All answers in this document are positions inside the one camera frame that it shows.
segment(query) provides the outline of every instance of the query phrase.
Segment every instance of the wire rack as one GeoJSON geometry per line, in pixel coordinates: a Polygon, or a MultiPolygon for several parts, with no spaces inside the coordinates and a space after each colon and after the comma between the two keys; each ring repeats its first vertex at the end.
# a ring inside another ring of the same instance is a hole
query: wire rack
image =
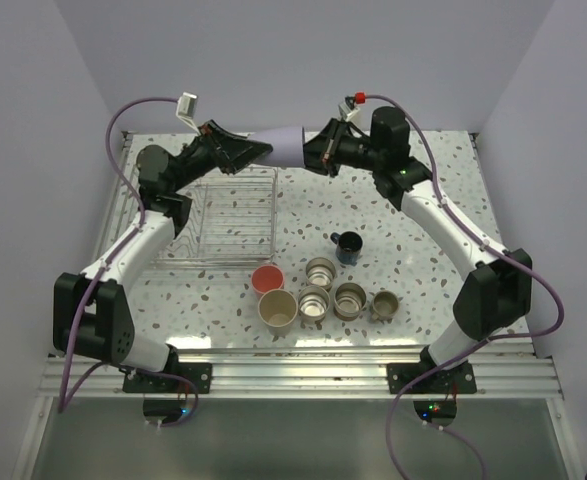
{"type": "MultiPolygon", "coordinates": [[[[131,176],[137,184],[137,169],[133,169],[131,176]]],[[[233,176],[211,172],[179,193],[193,201],[189,221],[151,267],[250,268],[273,258],[276,168],[249,167],[233,176]]],[[[133,221],[135,213],[135,208],[121,212],[119,235],[133,221]]]]}

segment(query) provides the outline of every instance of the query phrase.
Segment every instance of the speckled tabletop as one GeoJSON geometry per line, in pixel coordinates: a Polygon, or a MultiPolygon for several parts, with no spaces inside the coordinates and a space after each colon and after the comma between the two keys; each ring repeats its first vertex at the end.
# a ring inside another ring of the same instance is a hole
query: speckled tabletop
{"type": "MultiPolygon", "coordinates": [[[[471,220],[499,239],[467,132],[426,135],[440,167],[442,187],[471,220]]],[[[134,135],[126,166],[130,171],[146,145],[159,144],[177,153],[191,139],[191,135],[134,135]]],[[[412,136],[411,143],[413,155],[426,161],[421,142],[412,136]]],[[[437,244],[376,192],[369,173],[343,167],[338,177],[329,179],[301,169],[281,169],[277,197],[274,262],[286,274],[285,289],[297,295],[305,285],[307,259],[325,256],[338,266],[338,285],[359,283],[369,301],[382,289],[399,297],[400,311],[390,323],[371,323],[368,311],[345,323],[331,312],[321,324],[309,326],[296,320],[286,337],[274,337],[257,315],[250,271],[218,267],[145,273],[129,296],[136,329],[181,349],[344,347],[429,344],[452,321],[451,308],[462,280],[437,244]],[[364,239],[355,267],[339,266],[329,240],[332,232],[347,230],[364,239]]],[[[118,192],[115,198],[127,197],[118,192]]],[[[122,202],[126,200],[118,200],[114,208],[131,207],[122,202]]],[[[114,223],[107,225],[107,233],[121,228],[114,223]]],[[[526,322],[518,320],[509,331],[528,331],[526,322]]]]}

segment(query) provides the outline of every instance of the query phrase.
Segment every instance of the black mug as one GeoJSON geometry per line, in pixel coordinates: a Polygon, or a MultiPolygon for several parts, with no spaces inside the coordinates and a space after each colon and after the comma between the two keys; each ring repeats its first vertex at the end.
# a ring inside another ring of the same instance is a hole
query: black mug
{"type": "Polygon", "coordinates": [[[342,234],[332,233],[331,241],[337,245],[335,256],[345,265],[355,265],[357,257],[362,251],[362,237],[355,232],[344,232],[342,234]]]}

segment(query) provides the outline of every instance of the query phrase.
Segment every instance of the wall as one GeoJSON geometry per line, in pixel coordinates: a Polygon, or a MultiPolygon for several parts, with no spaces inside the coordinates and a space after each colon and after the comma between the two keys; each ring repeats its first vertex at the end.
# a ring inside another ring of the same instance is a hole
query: wall
{"type": "Polygon", "coordinates": [[[52,0],[0,0],[0,479],[51,343],[53,283],[89,260],[107,108],[52,0]]]}
{"type": "MultiPolygon", "coordinates": [[[[477,131],[552,0],[56,0],[111,110],[201,97],[197,119],[322,127],[355,90],[397,98],[423,126],[477,131]]],[[[166,109],[124,128],[184,129],[166,109]]]]}
{"type": "MultiPolygon", "coordinates": [[[[587,0],[556,0],[480,135],[504,237],[557,286],[565,326],[552,354],[587,466],[587,0]]],[[[536,292],[532,328],[555,309],[536,292]]]]}

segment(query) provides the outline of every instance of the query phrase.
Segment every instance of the red cup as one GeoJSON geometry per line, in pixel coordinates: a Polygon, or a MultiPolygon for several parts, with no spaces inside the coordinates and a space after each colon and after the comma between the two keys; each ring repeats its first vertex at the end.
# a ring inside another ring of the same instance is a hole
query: red cup
{"type": "Polygon", "coordinates": [[[251,285],[258,297],[284,287],[284,272],[275,265],[262,265],[251,275],[251,285]]]}

